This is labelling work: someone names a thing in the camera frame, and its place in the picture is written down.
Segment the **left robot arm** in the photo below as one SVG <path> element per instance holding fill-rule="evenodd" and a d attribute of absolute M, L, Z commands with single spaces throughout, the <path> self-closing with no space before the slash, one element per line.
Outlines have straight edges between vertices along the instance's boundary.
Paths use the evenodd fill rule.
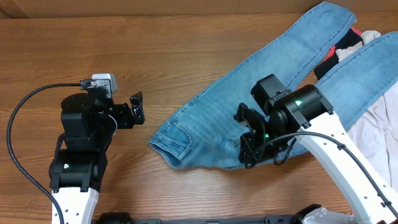
<path fill-rule="evenodd" d="M 129 100 L 115 105 L 112 98 L 77 93 L 62 101 L 64 132 L 58 137 L 49 168 L 50 188 L 57 202 L 53 223 L 91 223 L 113 135 L 145 121 L 142 92 Z"/>

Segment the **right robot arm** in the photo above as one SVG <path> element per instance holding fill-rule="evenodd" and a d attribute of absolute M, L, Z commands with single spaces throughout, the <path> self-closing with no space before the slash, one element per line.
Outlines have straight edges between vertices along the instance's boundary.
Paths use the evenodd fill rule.
<path fill-rule="evenodd" d="M 397 192 L 375 171 L 342 126 L 333 106 L 313 85 L 286 89 L 271 74 L 251 95 L 262 112 L 240 103 L 234 119 L 248 127 L 241 137 L 239 161 L 251 169 L 299 142 L 327 171 L 351 207 L 336 213 L 312 204 L 294 215 L 266 223 L 397 223 Z"/>

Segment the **red cloth garment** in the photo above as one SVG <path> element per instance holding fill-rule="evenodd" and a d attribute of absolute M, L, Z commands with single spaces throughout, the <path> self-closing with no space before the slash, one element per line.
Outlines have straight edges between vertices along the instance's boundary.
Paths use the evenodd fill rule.
<path fill-rule="evenodd" d="M 360 30 L 351 27 L 350 30 L 345 34 L 345 36 L 329 50 L 323 61 L 326 62 L 331 58 L 333 60 L 338 60 L 336 51 L 338 49 L 347 49 L 348 47 L 352 47 L 358 42 L 362 41 L 361 34 L 362 32 Z"/>

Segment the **white cloth garment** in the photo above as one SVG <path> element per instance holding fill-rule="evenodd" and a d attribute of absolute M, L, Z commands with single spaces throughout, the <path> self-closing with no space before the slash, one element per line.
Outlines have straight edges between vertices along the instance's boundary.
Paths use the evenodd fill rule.
<path fill-rule="evenodd" d="M 375 170 L 397 190 L 397 80 L 376 98 L 348 134 Z"/>

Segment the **black cloth garment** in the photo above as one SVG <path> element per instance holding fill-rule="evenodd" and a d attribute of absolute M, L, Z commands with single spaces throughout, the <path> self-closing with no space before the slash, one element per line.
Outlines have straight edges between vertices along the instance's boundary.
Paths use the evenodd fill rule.
<path fill-rule="evenodd" d="M 339 57 L 336 54 L 338 49 L 347 49 L 353 47 L 358 42 L 362 41 L 362 32 L 353 27 L 345 34 L 345 36 L 337 42 L 327 53 L 326 58 L 314 69 L 314 73 L 318 80 L 320 80 L 330 69 L 332 69 L 338 62 Z"/>

